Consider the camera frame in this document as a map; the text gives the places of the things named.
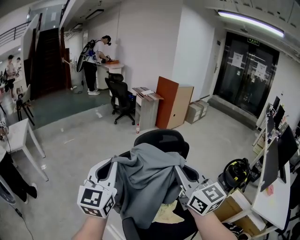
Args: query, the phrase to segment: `handrail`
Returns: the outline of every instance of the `handrail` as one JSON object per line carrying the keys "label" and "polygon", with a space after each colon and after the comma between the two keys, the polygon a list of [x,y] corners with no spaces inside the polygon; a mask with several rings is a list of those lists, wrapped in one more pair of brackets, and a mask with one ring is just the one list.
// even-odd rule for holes
{"label": "handrail", "polygon": [[67,2],[66,2],[66,4],[65,4],[64,8],[61,10],[61,14],[60,14],[60,22],[61,22],[61,20],[62,20],[62,17],[63,17],[64,14],[65,14],[65,11],[66,11],[66,9],[67,9],[67,6],[68,6],[69,2],[70,2],[70,0],[67,0]]}
{"label": "handrail", "polygon": [[22,36],[22,34],[25,32],[26,28],[28,27],[29,22],[25,22],[25,23],[22,23],[4,33],[2,33],[0,35],[0,47],[3,46],[4,44],[6,43],[9,43],[13,40],[15,40],[16,38],[19,38]]}

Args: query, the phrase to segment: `office chair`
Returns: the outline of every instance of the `office chair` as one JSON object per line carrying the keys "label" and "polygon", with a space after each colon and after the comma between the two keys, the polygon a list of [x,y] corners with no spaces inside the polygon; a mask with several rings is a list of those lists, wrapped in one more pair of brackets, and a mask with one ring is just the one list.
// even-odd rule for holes
{"label": "office chair", "polygon": [[[289,222],[300,218],[300,212],[298,212],[294,217],[291,217],[291,209],[296,208],[300,204],[300,199],[299,199],[299,191],[300,191],[300,174],[297,175],[295,178],[294,182],[291,185],[291,193],[290,193],[290,204],[289,204],[289,211],[287,214],[286,218],[286,223],[285,223],[285,228],[283,230],[277,229],[276,232],[278,233],[278,236],[281,236],[283,240],[290,240],[290,231],[287,231],[287,236],[284,236],[284,233],[286,232],[286,229],[289,225]],[[300,232],[296,231],[297,227],[295,230],[293,229],[293,238],[292,239],[297,239],[297,237],[300,237]]]}
{"label": "office chair", "polygon": [[[122,74],[112,74],[109,73],[108,78],[105,78],[105,82],[112,93],[112,107],[115,114],[116,111],[120,111],[121,115],[115,119],[114,124],[118,124],[118,120],[123,116],[128,116],[132,120],[132,125],[135,125],[135,120],[131,116],[131,113],[135,112],[135,101],[130,99],[129,96],[132,95],[128,91],[128,86],[125,82],[122,82],[124,79]],[[119,107],[115,104],[115,99],[119,101]]]}
{"label": "office chair", "polygon": [[33,117],[28,105],[27,110],[25,108],[25,103],[28,102],[30,100],[30,94],[31,94],[31,85],[28,85],[27,91],[25,92],[24,96],[21,97],[20,99],[17,100],[16,105],[17,105],[17,114],[18,114],[18,120],[22,121],[22,114],[21,114],[21,108],[23,108],[24,112],[26,113],[29,121],[32,123],[32,125],[34,126],[34,122],[32,121],[31,117],[29,116],[27,110],[29,111],[30,115]]}
{"label": "office chair", "polygon": [[[139,136],[135,140],[134,146],[141,143],[151,144],[164,152],[178,152],[184,158],[188,156],[189,144],[184,141],[182,135],[176,130],[158,129],[149,131]],[[125,152],[120,156],[130,158],[130,151]],[[182,169],[191,180],[199,179],[199,175],[194,169],[186,165]],[[184,221],[177,224],[162,224],[155,222],[150,225],[149,229],[140,229],[135,225],[133,218],[130,217],[124,219],[122,221],[122,226],[126,239],[184,240],[193,233],[194,235],[192,238],[194,238],[198,229],[191,213],[188,210],[184,211],[179,201],[173,212],[183,218]]]}

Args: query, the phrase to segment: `gray floor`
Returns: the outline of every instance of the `gray floor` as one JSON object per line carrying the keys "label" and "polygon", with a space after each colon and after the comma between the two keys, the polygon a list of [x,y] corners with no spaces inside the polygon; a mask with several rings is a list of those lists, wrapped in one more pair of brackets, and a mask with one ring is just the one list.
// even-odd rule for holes
{"label": "gray floor", "polygon": [[[96,96],[88,95],[86,88],[82,91],[82,94],[75,94],[79,90],[82,90],[81,86],[74,91],[60,90],[31,101],[30,110],[34,115],[34,129],[88,109],[108,104],[111,101],[109,90],[102,90],[100,95]],[[7,113],[9,124],[16,123],[18,117],[15,103],[8,92],[3,96],[2,107]],[[22,118],[27,118],[23,110]]]}
{"label": "gray floor", "polygon": [[[115,117],[102,117],[42,139],[44,159],[35,148],[30,148],[38,164],[46,166],[48,182],[43,181],[23,153],[14,154],[24,178],[37,183],[39,189],[37,200],[20,204],[35,240],[69,240],[82,225],[85,217],[76,205],[79,185],[94,164],[129,150],[138,136],[130,119],[122,118],[114,125]],[[213,180],[230,160],[254,158],[254,132],[214,108],[209,108],[200,121],[193,125],[185,123],[177,130],[190,145],[188,164]],[[31,239],[22,219],[3,202],[0,238]]]}

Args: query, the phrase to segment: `doorway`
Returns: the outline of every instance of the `doorway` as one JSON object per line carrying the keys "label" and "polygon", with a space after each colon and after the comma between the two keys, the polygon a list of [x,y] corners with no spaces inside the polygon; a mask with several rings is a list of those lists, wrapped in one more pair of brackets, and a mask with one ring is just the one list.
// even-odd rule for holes
{"label": "doorway", "polygon": [[227,33],[214,94],[259,117],[276,72],[279,52],[258,41]]}

